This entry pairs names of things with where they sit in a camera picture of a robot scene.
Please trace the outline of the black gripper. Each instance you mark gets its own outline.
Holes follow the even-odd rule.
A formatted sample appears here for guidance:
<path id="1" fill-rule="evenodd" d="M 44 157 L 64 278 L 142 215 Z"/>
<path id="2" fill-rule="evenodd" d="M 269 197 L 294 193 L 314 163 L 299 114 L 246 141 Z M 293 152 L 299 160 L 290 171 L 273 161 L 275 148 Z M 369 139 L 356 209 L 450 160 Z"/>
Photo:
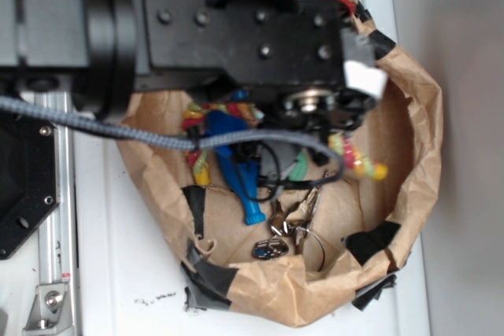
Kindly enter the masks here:
<path id="1" fill-rule="evenodd" d="M 346 0 L 135 0 L 134 91 L 244 100 L 265 115 L 246 141 L 316 143 L 352 131 L 381 101 L 387 73 Z"/>

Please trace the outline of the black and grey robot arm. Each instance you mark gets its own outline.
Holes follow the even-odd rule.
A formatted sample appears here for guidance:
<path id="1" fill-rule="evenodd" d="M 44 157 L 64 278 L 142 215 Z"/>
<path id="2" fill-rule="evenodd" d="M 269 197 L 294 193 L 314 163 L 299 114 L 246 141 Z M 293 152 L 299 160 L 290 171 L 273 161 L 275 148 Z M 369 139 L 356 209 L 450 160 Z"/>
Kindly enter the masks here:
<path id="1" fill-rule="evenodd" d="M 347 0 L 1 0 L 1 91 L 118 120 L 136 92 L 245 100 L 281 126 L 359 127 L 387 74 Z"/>

